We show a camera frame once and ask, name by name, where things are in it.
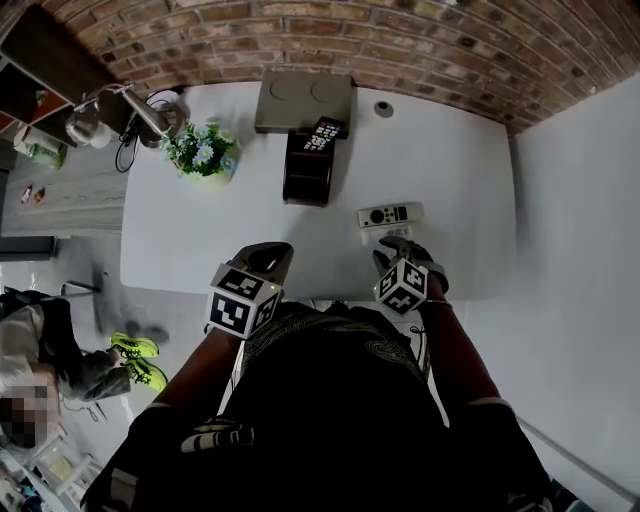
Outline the person's right hand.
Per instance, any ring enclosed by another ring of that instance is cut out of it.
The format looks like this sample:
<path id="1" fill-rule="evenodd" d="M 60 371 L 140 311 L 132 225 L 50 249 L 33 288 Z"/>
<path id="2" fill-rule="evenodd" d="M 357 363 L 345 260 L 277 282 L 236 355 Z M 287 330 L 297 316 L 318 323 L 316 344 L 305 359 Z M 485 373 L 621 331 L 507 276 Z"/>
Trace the person's right hand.
<path id="1" fill-rule="evenodd" d="M 449 282 L 444 268 L 437 263 L 430 262 L 427 265 L 427 271 L 427 298 L 444 300 L 445 294 L 449 290 Z"/>

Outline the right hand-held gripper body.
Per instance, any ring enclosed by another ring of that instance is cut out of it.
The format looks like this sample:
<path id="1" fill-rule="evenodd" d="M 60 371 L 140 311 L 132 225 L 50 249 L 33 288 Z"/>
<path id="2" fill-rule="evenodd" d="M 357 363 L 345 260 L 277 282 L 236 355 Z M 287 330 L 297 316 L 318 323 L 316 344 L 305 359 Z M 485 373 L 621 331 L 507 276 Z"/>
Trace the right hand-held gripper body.
<path id="1" fill-rule="evenodd" d="M 428 270 L 402 258 L 374 286 L 376 302 L 396 314 L 407 314 L 427 298 Z"/>

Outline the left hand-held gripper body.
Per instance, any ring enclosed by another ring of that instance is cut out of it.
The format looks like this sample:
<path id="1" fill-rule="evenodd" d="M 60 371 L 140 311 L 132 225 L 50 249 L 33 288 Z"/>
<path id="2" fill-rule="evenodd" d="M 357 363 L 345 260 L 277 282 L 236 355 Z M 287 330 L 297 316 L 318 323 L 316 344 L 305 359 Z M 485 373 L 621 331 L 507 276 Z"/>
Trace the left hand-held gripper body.
<path id="1" fill-rule="evenodd" d="M 249 339 L 273 318 L 282 289 L 278 273 L 260 273 L 241 260 L 221 264 L 210 283 L 207 328 Z"/>

